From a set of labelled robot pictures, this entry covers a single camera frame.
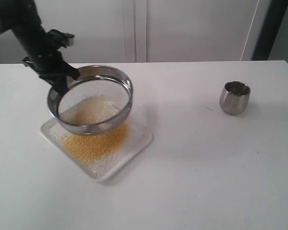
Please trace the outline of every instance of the metal sieve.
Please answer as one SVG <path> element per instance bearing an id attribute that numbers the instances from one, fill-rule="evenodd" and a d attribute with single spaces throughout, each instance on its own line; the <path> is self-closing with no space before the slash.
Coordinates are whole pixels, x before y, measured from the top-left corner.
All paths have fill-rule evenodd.
<path id="1" fill-rule="evenodd" d="M 53 88 L 50 89 L 50 113 L 64 129 L 78 135 L 102 134 L 122 124 L 132 107 L 133 87 L 129 77 L 119 69 L 104 65 L 85 66 L 78 70 L 80 76 L 77 80 L 66 77 L 67 92 L 59 94 Z M 106 98 L 115 107 L 114 113 L 107 114 L 104 120 L 89 124 L 70 122 L 67 119 L 66 115 L 77 116 L 77 109 L 80 108 L 77 106 L 81 103 L 99 96 Z"/>

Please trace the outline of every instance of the mesh strainer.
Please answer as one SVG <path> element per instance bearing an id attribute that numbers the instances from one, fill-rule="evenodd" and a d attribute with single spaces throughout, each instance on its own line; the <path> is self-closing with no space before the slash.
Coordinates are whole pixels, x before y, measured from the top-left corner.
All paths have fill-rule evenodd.
<path id="1" fill-rule="evenodd" d="M 67 77 L 68 90 L 48 94 L 51 114 L 64 129 L 78 135 L 98 135 L 124 122 L 132 107 L 133 88 L 129 77 L 110 66 L 86 66 L 80 77 Z"/>

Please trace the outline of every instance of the black door frame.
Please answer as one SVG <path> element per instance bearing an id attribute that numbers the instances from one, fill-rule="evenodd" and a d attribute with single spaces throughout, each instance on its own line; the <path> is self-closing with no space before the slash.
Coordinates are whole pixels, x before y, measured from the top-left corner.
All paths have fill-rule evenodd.
<path id="1" fill-rule="evenodd" d="M 252 56 L 253 61 L 268 60 L 287 6 L 288 0 L 271 0 Z"/>

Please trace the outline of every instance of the yellow grain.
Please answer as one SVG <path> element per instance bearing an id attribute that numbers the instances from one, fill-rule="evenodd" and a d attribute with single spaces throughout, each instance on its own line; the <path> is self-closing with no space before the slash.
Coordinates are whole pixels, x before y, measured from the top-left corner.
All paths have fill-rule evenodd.
<path id="1" fill-rule="evenodd" d="M 128 136 L 129 128 L 124 123 L 118 128 L 98 136 L 69 134 L 61 141 L 62 146 L 86 166 L 117 152 Z"/>

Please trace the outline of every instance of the white tray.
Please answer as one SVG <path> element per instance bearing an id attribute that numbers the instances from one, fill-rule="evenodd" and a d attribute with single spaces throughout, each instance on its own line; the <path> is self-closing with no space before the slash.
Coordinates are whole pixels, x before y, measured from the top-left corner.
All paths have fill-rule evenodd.
<path id="1" fill-rule="evenodd" d="M 144 149 L 153 139 L 153 134 L 150 130 L 135 123 L 130 118 L 126 120 L 126 124 L 129 126 L 129 134 L 120 149 L 112 156 L 101 161 L 96 161 L 95 164 L 90 167 L 85 166 L 73 158 L 72 155 L 70 155 L 69 152 L 63 148 L 59 142 L 59 139 L 60 137 L 68 134 L 68 132 L 62 128 L 62 126 L 55 119 L 51 119 L 42 125 L 41 135 L 56 149 L 65 153 L 78 166 L 80 166 L 89 176 L 93 178 L 94 182 L 101 182 L 114 175 L 121 167 L 123 167 L 142 149 Z"/>

